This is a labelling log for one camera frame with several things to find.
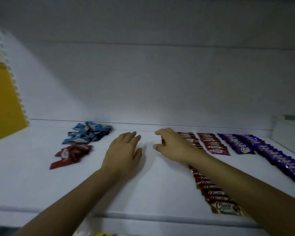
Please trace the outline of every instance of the white shelf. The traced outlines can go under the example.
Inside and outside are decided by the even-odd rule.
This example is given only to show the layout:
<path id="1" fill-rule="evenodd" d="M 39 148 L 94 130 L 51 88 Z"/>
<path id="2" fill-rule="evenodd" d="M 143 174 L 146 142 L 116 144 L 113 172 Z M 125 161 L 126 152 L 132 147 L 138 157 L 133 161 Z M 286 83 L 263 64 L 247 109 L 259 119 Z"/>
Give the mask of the white shelf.
<path id="1" fill-rule="evenodd" d="M 92 211 L 93 216 L 195 223 L 219 226 L 258 227 L 251 219 L 213 214 L 186 166 L 171 162 L 158 154 L 152 145 L 160 143 L 154 131 L 163 126 L 114 124 L 115 130 L 101 141 L 80 163 L 49 170 L 53 157 L 64 145 L 61 142 L 76 122 L 32 121 L 32 126 L 0 140 L 0 211 L 39 213 L 68 193 L 99 169 L 111 141 L 119 134 L 138 129 L 139 146 L 146 158 L 141 170 L 123 188 L 117 186 Z M 173 127 L 193 132 L 259 132 L 240 129 Z M 291 152 L 264 139 L 287 155 Z M 215 156 L 254 177 L 295 197 L 295 183 L 259 155 Z"/>

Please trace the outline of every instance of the white surface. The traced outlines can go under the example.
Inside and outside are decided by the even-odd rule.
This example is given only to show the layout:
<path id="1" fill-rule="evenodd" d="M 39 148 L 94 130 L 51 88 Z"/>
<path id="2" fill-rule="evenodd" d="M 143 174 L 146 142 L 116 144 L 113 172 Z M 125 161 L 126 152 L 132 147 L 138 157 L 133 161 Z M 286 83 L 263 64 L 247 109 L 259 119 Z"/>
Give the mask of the white surface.
<path id="1" fill-rule="evenodd" d="M 295 0 L 0 0 L 21 40 L 295 48 Z"/>
<path id="2" fill-rule="evenodd" d="M 0 226 L 22 227 L 37 214 L 0 211 Z M 263 229 L 239 228 L 228 226 L 197 225 L 168 223 L 156 221 L 142 221 L 130 219 L 86 218 L 77 230 L 80 235 L 86 232 L 118 233 L 124 235 L 163 236 L 163 235 L 249 235 L 266 236 Z"/>
<path id="3" fill-rule="evenodd" d="M 295 114 L 295 51 L 3 41 L 30 119 L 272 129 Z"/>
<path id="4" fill-rule="evenodd" d="M 126 125 L 114 125 L 117 129 L 100 142 L 94 143 L 94 151 L 80 163 L 49 170 L 53 155 L 63 147 L 60 143 L 70 127 L 28 127 L 0 140 L 0 211 L 38 213 L 80 184 L 97 170 L 110 142 L 120 133 L 131 131 Z M 123 188 L 116 186 L 98 204 L 92 215 L 110 218 L 184 222 L 220 226 L 257 227 L 252 220 L 238 216 L 213 214 L 200 191 L 196 189 L 192 174 L 187 167 L 171 162 L 153 150 L 160 142 L 154 135 L 155 127 L 141 125 L 139 146 L 145 158 L 140 171 Z M 176 131 L 189 128 L 176 127 Z M 225 132 L 226 129 L 195 132 Z M 235 130 L 229 133 L 247 133 Z M 267 143 L 278 144 L 265 138 Z M 289 151 L 284 153 L 295 157 Z M 270 165 L 259 155 L 216 156 L 224 162 L 295 197 L 295 183 Z"/>
<path id="5" fill-rule="evenodd" d="M 295 152 L 295 123 L 285 120 L 284 117 L 277 118 L 271 138 Z"/>

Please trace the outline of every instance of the forearm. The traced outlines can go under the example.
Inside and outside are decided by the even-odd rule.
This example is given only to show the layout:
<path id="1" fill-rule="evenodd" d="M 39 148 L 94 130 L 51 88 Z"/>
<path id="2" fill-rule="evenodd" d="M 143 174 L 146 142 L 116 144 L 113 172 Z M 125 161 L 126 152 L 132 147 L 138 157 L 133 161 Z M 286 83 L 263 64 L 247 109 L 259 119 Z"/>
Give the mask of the forearm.
<path id="1" fill-rule="evenodd" d="M 295 198 L 203 150 L 194 151 L 188 163 L 227 192 L 270 234 L 292 235 L 295 232 Z"/>
<path id="2" fill-rule="evenodd" d="M 16 236 L 71 236 L 118 176 L 102 169 L 32 219 Z"/>

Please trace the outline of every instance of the right hand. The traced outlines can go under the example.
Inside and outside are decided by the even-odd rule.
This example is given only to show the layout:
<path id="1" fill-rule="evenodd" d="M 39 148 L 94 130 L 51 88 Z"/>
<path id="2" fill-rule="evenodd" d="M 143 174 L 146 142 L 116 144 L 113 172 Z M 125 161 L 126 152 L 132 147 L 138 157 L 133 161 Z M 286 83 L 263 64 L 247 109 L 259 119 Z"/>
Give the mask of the right hand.
<path id="1" fill-rule="evenodd" d="M 171 128 L 160 129 L 155 134 L 161 135 L 166 145 L 154 144 L 153 148 L 172 161 L 187 162 L 188 157 L 198 150 Z"/>

